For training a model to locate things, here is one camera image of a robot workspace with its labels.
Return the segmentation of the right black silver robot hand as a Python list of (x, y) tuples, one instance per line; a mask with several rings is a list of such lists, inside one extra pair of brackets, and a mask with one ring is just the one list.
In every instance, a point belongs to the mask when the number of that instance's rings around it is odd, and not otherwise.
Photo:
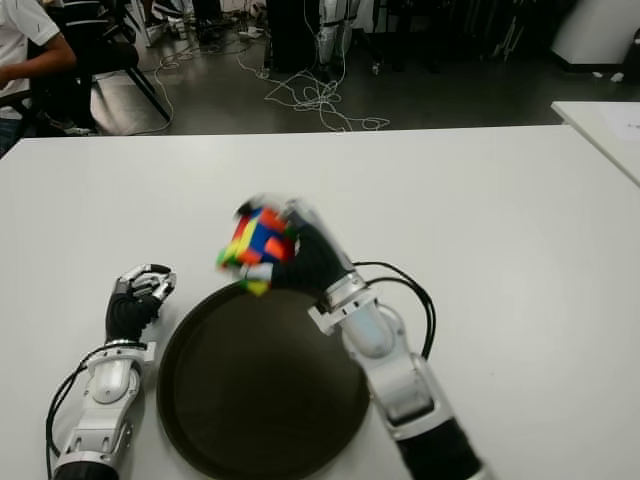
[(354, 271), (353, 263), (309, 202), (258, 194), (241, 204), (236, 214), (247, 214), (259, 207), (274, 210), (293, 229), (298, 250), (285, 262), (240, 266), (236, 269), (239, 279), (323, 294)]

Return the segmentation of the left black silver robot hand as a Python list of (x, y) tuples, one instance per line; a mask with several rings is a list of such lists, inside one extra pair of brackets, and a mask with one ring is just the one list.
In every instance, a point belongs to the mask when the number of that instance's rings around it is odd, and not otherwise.
[(165, 300), (175, 290), (176, 273), (165, 265), (142, 264), (120, 275), (109, 297), (105, 342), (139, 342), (143, 330), (158, 319)]

